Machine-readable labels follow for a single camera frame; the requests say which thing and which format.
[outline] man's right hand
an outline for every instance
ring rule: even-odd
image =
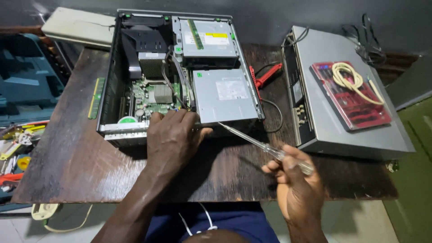
[[[278,182],[277,200],[280,210],[288,224],[299,230],[321,230],[321,208],[324,203],[324,189],[314,167],[311,175],[306,176],[296,166],[303,160],[313,166],[312,159],[295,147],[284,145],[283,161],[270,161],[262,167],[266,173],[274,173]]]

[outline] tiled floor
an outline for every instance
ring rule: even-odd
[[[262,203],[267,219],[280,242],[288,243],[289,234],[276,202]],[[94,205],[83,228],[70,233],[50,233],[42,222],[30,218],[0,219],[0,239],[6,243],[85,243],[90,242],[114,211],[115,204]],[[64,205],[49,225],[56,229],[79,226],[89,205]],[[12,212],[30,212],[24,208]],[[398,243],[381,201],[330,201],[324,204],[323,231],[329,243]]]

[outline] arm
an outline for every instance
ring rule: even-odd
[[[311,165],[312,159],[297,148],[285,145],[283,161],[270,161],[262,167],[274,173],[278,182],[277,201],[289,229],[293,243],[326,243],[321,229],[321,208],[324,203],[324,188],[314,168],[305,176],[296,165],[303,160]]]
[[[211,128],[193,131],[199,117],[182,109],[164,117],[155,112],[147,130],[147,163],[132,189],[93,239],[98,242],[136,242],[147,233],[164,189],[196,153]]]

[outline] wooden table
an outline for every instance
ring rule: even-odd
[[[282,61],[277,46],[243,44],[243,50],[255,69]],[[107,68],[107,52],[82,52],[12,202],[120,202],[135,183],[146,164],[146,148],[118,150],[96,133],[96,120],[87,118],[95,80],[105,77]],[[253,137],[274,146],[295,144],[284,76],[269,81],[260,93],[278,104],[284,126],[273,134],[254,131]],[[266,127],[274,128],[279,120],[277,110],[264,104],[264,113]],[[217,139],[203,142],[164,201],[274,200],[276,183],[260,169],[271,158],[241,138]],[[313,155],[313,159],[327,200],[397,197],[383,163],[323,155]]]

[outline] blue shorts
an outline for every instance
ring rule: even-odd
[[[267,222],[259,202],[203,203],[213,226],[234,231],[251,242],[279,242]],[[180,213],[192,234],[210,227],[204,209],[198,203],[161,204],[156,209],[146,235],[148,242],[182,242],[189,237]]]

